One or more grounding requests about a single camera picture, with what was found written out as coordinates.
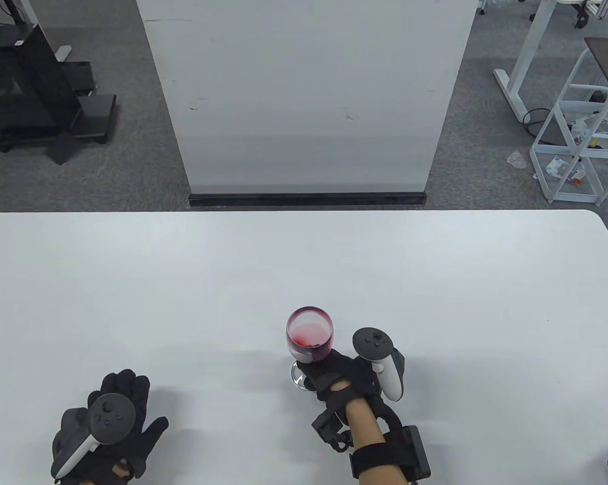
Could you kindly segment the person's right hand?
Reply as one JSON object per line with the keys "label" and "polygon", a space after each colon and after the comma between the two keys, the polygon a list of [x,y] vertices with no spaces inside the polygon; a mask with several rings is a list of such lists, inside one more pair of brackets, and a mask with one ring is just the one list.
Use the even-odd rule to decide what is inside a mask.
{"label": "person's right hand", "polygon": [[350,358],[332,350],[321,361],[297,362],[297,368],[327,409],[346,419],[348,404],[365,400],[376,416],[386,409],[382,391],[371,363],[362,357]]}

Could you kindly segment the person's left hand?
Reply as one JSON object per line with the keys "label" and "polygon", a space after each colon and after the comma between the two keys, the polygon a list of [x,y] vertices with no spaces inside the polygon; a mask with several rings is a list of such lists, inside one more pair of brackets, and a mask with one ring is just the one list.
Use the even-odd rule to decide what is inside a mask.
{"label": "person's left hand", "polygon": [[133,370],[110,373],[85,407],[64,411],[52,443],[55,483],[127,484],[144,475],[169,426],[165,416],[144,424],[150,385]]}

